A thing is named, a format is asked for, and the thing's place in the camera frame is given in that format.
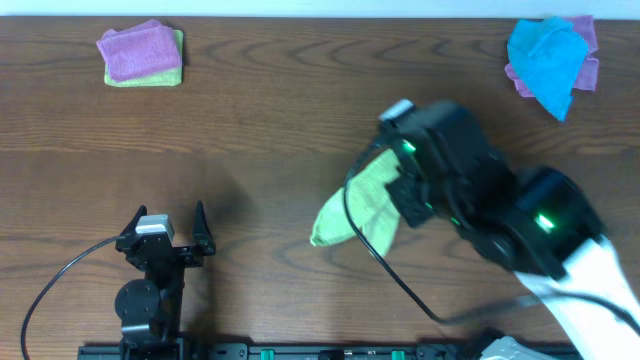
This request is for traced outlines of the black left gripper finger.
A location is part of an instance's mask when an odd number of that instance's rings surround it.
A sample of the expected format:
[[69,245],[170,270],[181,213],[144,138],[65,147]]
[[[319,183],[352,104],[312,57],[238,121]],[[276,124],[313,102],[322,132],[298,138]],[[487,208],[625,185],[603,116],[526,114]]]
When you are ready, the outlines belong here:
[[141,205],[130,222],[125,226],[125,228],[121,231],[120,237],[128,238],[132,237],[136,234],[136,226],[138,225],[140,219],[143,216],[147,215],[147,207],[145,205]]
[[214,241],[204,212],[204,204],[198,201],[195,208],[192,238],[200,246],[213,246]]

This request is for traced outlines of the light green cloth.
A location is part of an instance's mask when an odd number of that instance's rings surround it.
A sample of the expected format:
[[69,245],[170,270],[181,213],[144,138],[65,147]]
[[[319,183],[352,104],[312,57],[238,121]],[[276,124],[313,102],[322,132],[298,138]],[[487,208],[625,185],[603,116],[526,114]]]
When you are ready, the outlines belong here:
[[[396,155],[386,150],[349,182],[348,206],[352,219],[381,256],[389,252],[400,223],[400,214],[385,189],[399,177],[398,166]],[[343,190],[341,187],[320,209],[310,236],[313,246],[337,245],[356,236],[344,212]]]

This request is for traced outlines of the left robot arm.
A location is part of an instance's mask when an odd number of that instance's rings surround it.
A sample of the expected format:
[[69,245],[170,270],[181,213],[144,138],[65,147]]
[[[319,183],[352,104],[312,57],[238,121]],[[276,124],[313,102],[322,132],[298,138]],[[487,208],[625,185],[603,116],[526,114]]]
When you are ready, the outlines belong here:
[[192,245],[173,245],[175,231],[165,214],[149,215],[142,205],[115,241],[115,249],[144,273],[126,283],[115,298],[121,320],[122,359],[207,359],[209,351],[180,331],[184,273],[216,253],[204,206],[198,202]]

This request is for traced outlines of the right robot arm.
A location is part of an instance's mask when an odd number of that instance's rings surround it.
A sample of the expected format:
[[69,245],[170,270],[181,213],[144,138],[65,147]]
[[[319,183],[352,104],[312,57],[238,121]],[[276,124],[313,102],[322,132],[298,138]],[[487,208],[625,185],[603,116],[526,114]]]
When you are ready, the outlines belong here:
[[449,220],[484,259],[516,275],[582,357],[638,357],[638,300],[603,222],[567,175],[512,169],[451,101],[400,101],[382,114],[380,136],[399,162],[387,191],[409,226]]

